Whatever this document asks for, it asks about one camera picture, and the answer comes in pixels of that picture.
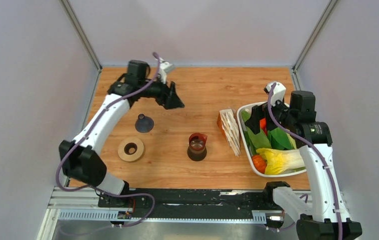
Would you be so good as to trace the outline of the dark blue coffee dripper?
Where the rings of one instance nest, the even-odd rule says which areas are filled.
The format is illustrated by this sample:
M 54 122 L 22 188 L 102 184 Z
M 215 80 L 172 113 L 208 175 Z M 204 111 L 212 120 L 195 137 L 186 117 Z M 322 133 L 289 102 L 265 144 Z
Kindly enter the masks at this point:
M 149 133 L 154 128 L 154 125 L 154 120 L 151 117 L 141 113 L 135 122 L 135 129 L 139 133 Z

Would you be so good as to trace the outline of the glass carafe red lid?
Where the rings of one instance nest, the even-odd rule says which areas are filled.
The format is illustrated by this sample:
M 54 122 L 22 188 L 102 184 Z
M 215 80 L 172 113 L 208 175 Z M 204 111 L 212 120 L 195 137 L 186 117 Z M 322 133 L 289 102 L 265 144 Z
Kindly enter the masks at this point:
M 207 156 L 207 143 L 208 136 L 203 133 L 195 132 L 188 138 L 188 157 L 195 162 L 202 161 Z

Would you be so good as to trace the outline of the wooden ring dripper holder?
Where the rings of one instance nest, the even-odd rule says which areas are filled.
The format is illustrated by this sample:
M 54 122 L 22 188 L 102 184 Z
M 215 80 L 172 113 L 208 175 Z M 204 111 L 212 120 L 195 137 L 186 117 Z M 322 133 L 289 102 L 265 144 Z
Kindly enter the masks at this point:
M 140 138 L 129 137 L 120 142 L 117 149 L 118 157 L 124 162 L 136 162 L 145 153 L 145 145 Z

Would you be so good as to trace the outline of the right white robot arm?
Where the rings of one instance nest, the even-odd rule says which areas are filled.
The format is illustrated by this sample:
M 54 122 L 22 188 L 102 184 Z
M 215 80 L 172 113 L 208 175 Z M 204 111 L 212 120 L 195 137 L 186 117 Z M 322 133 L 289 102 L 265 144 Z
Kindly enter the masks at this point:
M 264 174 L 279 175 L 304 168 L 308 175 L 312 205 L 300 200 L 285 182 L 269 182 L 263 204 L 269 209 L 280 206 L 295 222 L 300 240 L 354 240 L 362 235 L 359 222 L 343 202 L 333 162 L 332 137 L 328 125 L 316 121 L 316 98 L 310 91 L 293 91 L 290 103 L 284 103 L 285 90 L 273 84 L 265 89 L 268 99 L 261 105 L 268 141 L 277 136 L 294 139 L 296 149 L 284 144 L 281 150 L 251 142 L 256 156 L 265 161 Z

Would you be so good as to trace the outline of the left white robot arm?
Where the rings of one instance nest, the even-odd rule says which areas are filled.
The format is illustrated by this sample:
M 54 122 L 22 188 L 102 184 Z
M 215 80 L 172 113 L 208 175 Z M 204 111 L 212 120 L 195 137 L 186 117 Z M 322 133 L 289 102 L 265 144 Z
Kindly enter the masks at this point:
M 167 74 L 174 65 L 155 56 L 157 68 L 152 78 L 149 64 L 141 60 L 130 60 L 125 73 L 120 75 L 107 90 L 101 107 L 87 126 L 73 138 L 63 140 L 59 145 L 60 173 L 84 183 L 85 187 L 111 196 L 118 207 L 129 204 L 131 194 L 125 190 L 127 183 L 108 172 L 101 159 L 101 150 L 119 120 L 140 98 L 153 98 L 166 110 L 184 108 L 184 103 L 176 93 L 174 82 L 167 83 Z

